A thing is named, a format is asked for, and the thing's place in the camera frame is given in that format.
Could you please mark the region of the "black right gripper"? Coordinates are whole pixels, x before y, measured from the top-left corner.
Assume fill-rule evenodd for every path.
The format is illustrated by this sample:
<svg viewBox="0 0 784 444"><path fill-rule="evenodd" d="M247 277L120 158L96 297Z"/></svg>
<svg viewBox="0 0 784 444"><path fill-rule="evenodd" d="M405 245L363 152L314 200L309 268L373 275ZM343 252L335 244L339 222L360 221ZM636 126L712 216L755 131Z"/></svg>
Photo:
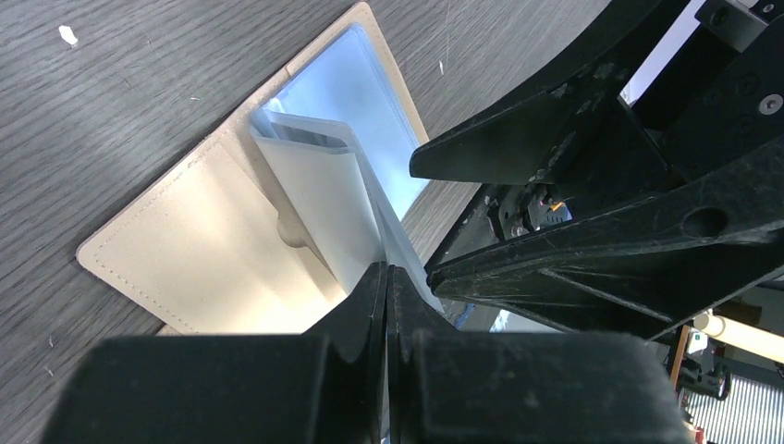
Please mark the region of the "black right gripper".
<svg viewBox="0 0 784 444"><path fill-rule="evenodd" d="M614 193L662 188L670 173L694 181L439 265L428 277L436 296L653 339L781 275L782 3L705 2L638 100L617 103L687 5L610 2L530 78L418 148L409 172L524 186L490 202L501 240L539 227L538 185L585 216Z"/></svg>

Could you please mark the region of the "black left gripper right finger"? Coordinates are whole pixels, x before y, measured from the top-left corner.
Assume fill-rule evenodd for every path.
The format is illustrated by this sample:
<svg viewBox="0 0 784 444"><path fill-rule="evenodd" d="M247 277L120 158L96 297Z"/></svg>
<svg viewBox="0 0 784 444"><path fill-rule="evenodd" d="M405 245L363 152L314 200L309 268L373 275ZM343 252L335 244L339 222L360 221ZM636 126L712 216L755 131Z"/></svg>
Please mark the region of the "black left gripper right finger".
<svg viewBox="0 0 784 444"><path fill-rule="evenodd" d="M392 266L395 443L687 443L663 367L634 336L455 329Z"/></svg>

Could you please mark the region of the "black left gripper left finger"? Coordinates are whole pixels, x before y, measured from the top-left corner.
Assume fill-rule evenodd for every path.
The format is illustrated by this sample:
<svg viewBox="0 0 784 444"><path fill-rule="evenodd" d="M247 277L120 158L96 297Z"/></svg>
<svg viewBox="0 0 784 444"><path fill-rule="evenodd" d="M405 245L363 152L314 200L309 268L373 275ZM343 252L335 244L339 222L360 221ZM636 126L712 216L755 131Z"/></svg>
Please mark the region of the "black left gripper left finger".
<svg viewBox="0 0 784 444"><path fill-rule="evenodd" d="M108 339L55 408L46 443L377 443L388 266L370 265L301 334Z"/></svg>

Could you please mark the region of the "silver card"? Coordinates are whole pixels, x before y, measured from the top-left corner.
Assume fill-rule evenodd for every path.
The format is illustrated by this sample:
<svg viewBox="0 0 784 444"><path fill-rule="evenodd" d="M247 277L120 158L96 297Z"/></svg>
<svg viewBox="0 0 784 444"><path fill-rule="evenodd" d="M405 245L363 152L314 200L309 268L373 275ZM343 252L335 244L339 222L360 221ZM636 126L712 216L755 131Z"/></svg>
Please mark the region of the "silver card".
<svg viewBox="0 0 784 444"><path fill-rule="evenodd" d="M358 159L343 122L258 110L251 135L345 292L372 263L386 259Z"/></svg>

